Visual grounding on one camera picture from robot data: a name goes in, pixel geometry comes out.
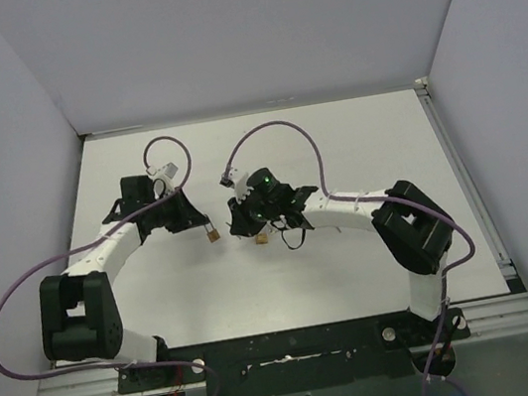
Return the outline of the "brass padlock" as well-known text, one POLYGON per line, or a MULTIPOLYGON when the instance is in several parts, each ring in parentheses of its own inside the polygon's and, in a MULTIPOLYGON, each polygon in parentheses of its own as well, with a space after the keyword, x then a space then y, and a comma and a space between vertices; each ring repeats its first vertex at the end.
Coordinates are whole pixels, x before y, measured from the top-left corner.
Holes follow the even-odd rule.
POLYGON ((208 241, 211 243, 214 243, 221 238, 219 231, 211 222, 205 225, 204 230, 206 231, 206 237, 208 238, 208 241))
POLYGON ((266 232, 260 232, 254 236, 254 240, 257 245, 268 244, 268 234, 266 232))

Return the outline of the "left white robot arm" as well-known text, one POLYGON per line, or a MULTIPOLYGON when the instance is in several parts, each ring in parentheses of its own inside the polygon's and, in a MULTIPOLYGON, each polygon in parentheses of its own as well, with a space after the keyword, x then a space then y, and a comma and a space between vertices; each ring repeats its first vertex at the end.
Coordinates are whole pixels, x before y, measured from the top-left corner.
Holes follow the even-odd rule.
POLYGON ((121 197, 100 227, 97 243, 83 258, 40 285, 42 340, 51 361, 140 363, 139 376, 159 387, 174 375, 164 340, 128 330, 112 285, 126 261, 154 230, 171 234, 202 227, 212 241, 218 232, 183 191, 176 191, 176 165, 149 168, 147 175, 123 177, 121 197))

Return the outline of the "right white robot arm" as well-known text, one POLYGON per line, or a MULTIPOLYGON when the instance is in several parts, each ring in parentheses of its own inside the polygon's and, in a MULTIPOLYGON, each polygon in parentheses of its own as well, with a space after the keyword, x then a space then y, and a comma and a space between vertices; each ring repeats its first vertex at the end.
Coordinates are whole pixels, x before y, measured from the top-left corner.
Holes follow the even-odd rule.
POLYGON ((409 272, 412 334, 433 341, 446 327, 441 313, 443 268, 453 229, 418 208, 442 209, 416 186, 398 181, 384 192, 325 195, 317 186, 293 188, 267 169, 253 174, 231 169, 220 184, 233 191, 227 202, 230 234, 254 237, 267 225, 279 232, 318 228, 377 232, 400 266, 409 272))

